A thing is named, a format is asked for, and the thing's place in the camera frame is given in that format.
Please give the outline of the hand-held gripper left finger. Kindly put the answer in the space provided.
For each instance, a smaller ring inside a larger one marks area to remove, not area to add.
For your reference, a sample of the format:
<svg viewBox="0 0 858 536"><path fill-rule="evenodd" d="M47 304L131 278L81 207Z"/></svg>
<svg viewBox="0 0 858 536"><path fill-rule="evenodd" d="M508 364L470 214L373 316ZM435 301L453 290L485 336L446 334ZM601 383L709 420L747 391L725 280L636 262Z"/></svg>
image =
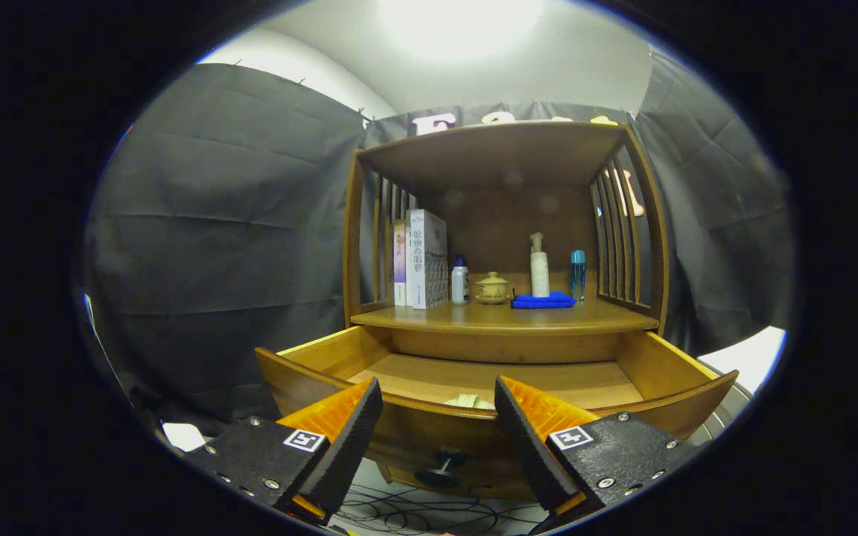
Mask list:
<svg viewBox="0 0 858 536"><path fill-rule="evenodd" d="M187 463L276 514L326 526L343 506L382 409L381 386L370 379L276 421L232 425L188 451Z"/></svg>

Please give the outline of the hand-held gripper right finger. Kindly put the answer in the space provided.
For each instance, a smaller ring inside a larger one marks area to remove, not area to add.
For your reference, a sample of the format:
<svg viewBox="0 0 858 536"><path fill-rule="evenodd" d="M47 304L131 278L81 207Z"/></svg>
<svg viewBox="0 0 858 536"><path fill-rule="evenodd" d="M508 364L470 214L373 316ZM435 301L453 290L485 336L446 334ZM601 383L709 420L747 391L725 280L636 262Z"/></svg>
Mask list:
<svg viewBox="0 0 858 536"><path fill-rule="evenodd" d="M634 413L600 417L510 377L497 377L494 405L548 522L613 508L700 452Z"/></svg>

